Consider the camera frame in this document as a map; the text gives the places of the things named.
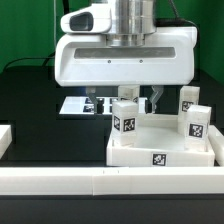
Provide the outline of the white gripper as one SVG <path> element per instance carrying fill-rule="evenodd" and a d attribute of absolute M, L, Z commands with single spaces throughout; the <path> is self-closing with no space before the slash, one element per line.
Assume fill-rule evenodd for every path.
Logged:
<path fill-rule="evenodd" d="M 150 113 L 164 92 L 162 85 L 184 85 L 194 77 L 194 27 L 159 27 L 141 47 L 109 47 L 104 35 L 64 35 L 55 55 L 55 80 L 61 86 L 93 86 L 86 94 L 94 113 L 103 113 L 95 86 L 153 85 Z"/>

